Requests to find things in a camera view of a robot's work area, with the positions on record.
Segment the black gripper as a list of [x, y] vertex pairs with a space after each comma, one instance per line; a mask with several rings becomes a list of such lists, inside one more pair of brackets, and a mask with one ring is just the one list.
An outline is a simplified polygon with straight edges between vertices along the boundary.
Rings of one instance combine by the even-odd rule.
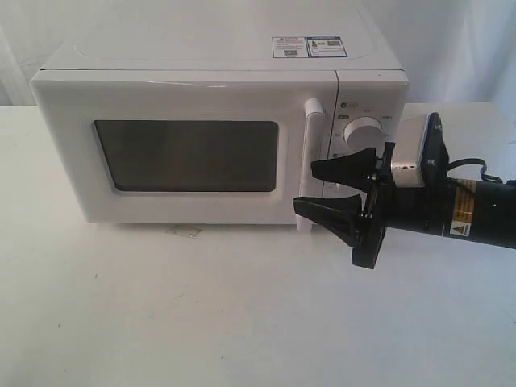
[[295, 214], [324, 227], [352, 247], [355, 266], [375, 267], [388, 227], [424, 224], [422, 201], [428, 184], [416, 158], [395, 160], [404, 149], [387, 142], [381, 156], [375, 148], [366, 148], [347, 156], [313, 161], [313, 178], [365, 193], [363, 210], [360, 195], [298, 197], [293, 200]]

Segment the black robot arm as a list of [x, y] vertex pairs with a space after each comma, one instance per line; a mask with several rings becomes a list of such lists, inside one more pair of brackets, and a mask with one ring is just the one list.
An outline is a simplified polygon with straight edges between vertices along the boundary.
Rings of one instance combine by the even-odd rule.
[[515, 182], [487, 174], [479, 158], [451, 161], [438, 113], [402, 122], [382, 156], [366, 148], [311, 164], [314, 178], [358, 189], [348, 198], [297, 197], [295, 213], [352, 249], [373, 269], [388, 228], [504, 248], [515, 246]]

